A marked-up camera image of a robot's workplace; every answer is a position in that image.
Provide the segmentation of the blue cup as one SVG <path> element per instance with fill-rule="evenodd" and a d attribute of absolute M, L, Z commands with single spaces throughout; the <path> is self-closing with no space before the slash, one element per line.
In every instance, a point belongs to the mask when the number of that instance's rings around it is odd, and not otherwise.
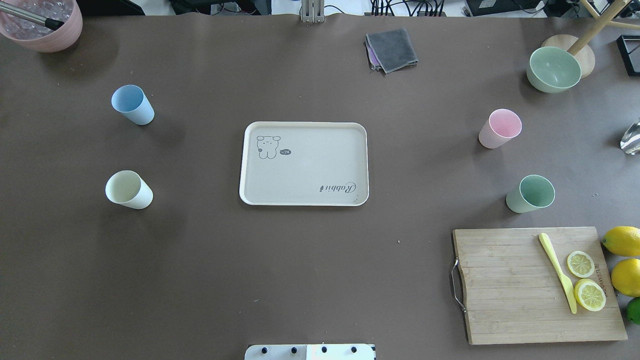
<path fill-rule="evenodd" d="M 153 121 L 155 112 L 144 91 L 137 85 L 126 84 L 111 96 L 112 107 L 135 125 L 144 126 Z"/>

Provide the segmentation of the green cup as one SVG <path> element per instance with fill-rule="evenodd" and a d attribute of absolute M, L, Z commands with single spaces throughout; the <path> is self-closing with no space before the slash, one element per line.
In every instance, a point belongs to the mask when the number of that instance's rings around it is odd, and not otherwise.
<path fill-rule="evenodd" d="M 505 202 L 517 214 L 525 214 L 549 207 L 555 199 L 556 191 L 547 178 L 530 174 L 522 178 L 518 186 L 510 191 Z"/>

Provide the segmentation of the beige rabbit tray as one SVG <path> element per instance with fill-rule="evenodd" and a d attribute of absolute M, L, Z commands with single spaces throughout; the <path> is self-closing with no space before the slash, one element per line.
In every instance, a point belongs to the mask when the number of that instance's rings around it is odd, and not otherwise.
<path fill-rule="evenodd" d="M 359 207 L 370 196 L 367 132 L 355 122 L 254 121 L 238 194 L 253 206 Z"/>

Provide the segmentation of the purple cloth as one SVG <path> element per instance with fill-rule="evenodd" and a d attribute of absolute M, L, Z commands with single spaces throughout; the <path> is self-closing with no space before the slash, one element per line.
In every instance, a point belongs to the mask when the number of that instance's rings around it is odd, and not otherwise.
<path fill-rule="evenodd" d="M 366 47 L 366 53 L 367 53 L 367 57 L 368 57 L 368 62 L 370 65 L 370 68 L 373 71 L 379 71 L 381 69 L 380 63 L 373 51 L 373 49 L 371 48 L 370 44 L 368 42 L 365 42 L 365 47 Z"/>

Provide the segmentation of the pink cup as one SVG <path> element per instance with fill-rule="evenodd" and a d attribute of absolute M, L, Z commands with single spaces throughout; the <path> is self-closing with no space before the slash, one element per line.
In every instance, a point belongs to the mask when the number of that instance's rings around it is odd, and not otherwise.
<path fill-rule="evenodd" d="M 478 141 L 485 148 L 493 150 L 517 137 L 521 130 L 522 121 L 515 112 L 505 108 L 496 109 L 478 133 Z"/>

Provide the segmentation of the cream cup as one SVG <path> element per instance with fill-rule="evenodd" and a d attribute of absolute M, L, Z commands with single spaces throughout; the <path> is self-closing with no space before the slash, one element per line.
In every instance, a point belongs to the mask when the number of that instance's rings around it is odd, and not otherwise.
<path fill-rule="evenodd" d="M 132 170 L 121 170 L 110 176 L 105 195 L 112 203 L 136 210 L 148 207 L 154 198 L 147 183 Z"/>

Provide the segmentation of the green bowl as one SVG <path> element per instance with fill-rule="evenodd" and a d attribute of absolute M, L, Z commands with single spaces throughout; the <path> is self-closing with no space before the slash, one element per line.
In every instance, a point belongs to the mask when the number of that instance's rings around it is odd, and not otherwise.
<path fill-rule="evenodd" d="M 537 48 L 529 57 L 526 68 L 528 82 L 538 91 L 555 94 L 579 83 L 582 68 L 578 60 L 558 47 Z"/>

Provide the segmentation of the yellow plastic knife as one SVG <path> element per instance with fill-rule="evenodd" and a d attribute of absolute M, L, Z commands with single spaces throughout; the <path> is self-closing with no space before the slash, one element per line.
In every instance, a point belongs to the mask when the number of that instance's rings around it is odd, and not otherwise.
<path fill-rule="evenodd" d="M 558 256 L 556 254 L 556 251 L 554 249 L 553 243 L 551 242 L 551 239 L 549 237 L 549 235 L 545 232 L 541 232 L 538 235 L 538 240 L 540 241 L 540 244 L 542 246 L 542 248 L 544 249 L 548 259 L 551 262 L 551 266 L 553 267 L 558 280 L 560 281 L 560 284 L 562 286 L 563 292 L 565 293 L 566 296 L 566 300 L 567 300 L 567 305 L 569 306 L 570 312 L 572 314 L 577 314 L 578 313 L 578 302 L 575 299 L 574 296 L 574 285 L 573 282 L 571 281 L 571 279 L 569 278 L 569 276 L 567 276 L 561 265 L 560 262 L 558 260 Z"/>

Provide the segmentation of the lemon slice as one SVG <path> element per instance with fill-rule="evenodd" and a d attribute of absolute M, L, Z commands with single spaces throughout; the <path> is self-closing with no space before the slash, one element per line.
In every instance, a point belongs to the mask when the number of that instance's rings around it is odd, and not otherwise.
<path fill-rule="evenodd" d="M 599 312 L 605 308 L 606 294 L 594 280 L 580 279 L 574 285 L 573 294 L 578 305 L 590 312 Z"/>
<path fill-rule="evenodd" d="M 572 251 L 566 258 L 567 269 L 576 277 L 589 278 L 595 272 L 595 262 L 585 251 Z"/>

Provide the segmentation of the wooden stand with base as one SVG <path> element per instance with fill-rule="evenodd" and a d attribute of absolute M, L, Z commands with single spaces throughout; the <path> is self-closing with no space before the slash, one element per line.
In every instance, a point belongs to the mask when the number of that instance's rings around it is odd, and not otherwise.
<path fill-rule="evenodd" d="M 589 42 L 598 35 L 601 30 L 606 26 L 638 30 L 639 26 L 636 24 L 622 23 L 613 20 L 615 16 L 628 7 L 630 0 L 615 0 L 602 14 L 599 14 L 598 11 L 596 11 L 596 9 L 587 2 L 587 0 L 581 0 L 580 4 L 585 7 L 592 18 L 594 18 L 594 25 L 592 25 L 585 34 L 580 36 L 580 38 L 569 34 L 557 34 L 547 38 L 541 46 L 560 48 L 571 54 L 580 65 L 582 71 L 581 78 L 583 79 L 589 76 L 594 70 L 595 54 L 592 48 L 590 48 Z"/>

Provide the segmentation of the metal muddler stick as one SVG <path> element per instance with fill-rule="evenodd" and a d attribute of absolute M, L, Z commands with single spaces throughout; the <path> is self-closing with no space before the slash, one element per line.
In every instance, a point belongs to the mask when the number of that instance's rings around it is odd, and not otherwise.
<path fill-rule="evenodd" d="M 53 18 L 41 16 L 36 13 L 32 13 L 22 7 L 14 6 L 6 2 L 0 2 L 0 11 L 5 14 L 15 16 L 16 18 L 26 20 L 28 22 L 39 25 L 40 27 L 48 28 L 52 31 L 59 30 L 65 22 Z"/>

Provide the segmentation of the whole lemon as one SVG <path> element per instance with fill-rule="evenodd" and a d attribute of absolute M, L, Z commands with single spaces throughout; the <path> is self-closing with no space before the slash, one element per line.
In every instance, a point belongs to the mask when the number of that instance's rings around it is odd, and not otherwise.
<path fill-rule="evenodd" d="M 632 226 L 617 226 L 602 237 L 602 244 L 613 255 L 640 256 L 640 229 Z"/>
<path fill-rule="evenodd" d="M 640 296 L 640 260 L 635 258 L 620 260 L 611 271 L 613 287 L 624 296 Z"/>

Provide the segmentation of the metal scoop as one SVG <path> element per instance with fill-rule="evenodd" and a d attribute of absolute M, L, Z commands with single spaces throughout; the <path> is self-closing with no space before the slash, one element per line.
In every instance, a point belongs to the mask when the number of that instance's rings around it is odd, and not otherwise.
<path fill-rule="evenodd" d="M 640 152 L 640 119 L 638 118 L 624 132 L 619 146 L 627 155 L 637 155 Z"/>

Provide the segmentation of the pink bowl with ice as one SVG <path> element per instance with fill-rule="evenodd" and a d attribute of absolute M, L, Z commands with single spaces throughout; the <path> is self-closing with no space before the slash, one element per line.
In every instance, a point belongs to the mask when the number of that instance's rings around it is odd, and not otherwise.
<path fill-rule="evenodd" d="M 75 0 L 2 0 L 41 18 L 30 21 L 1 12 L 1 34 L 14 43 L 41 53 L 53 53 L 71 47 L 83 29 L 82 12 Z"/>

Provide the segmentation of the aluminium frame post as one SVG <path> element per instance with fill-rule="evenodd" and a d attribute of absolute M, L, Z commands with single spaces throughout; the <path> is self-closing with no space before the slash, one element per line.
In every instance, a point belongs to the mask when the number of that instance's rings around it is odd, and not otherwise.
<path fill-rule="evenodd" d="M 325 22 L 325 1 L 324 0 L 301 0 L 300 9 L 301 21 L 303 23 L 324 23 Z"/>

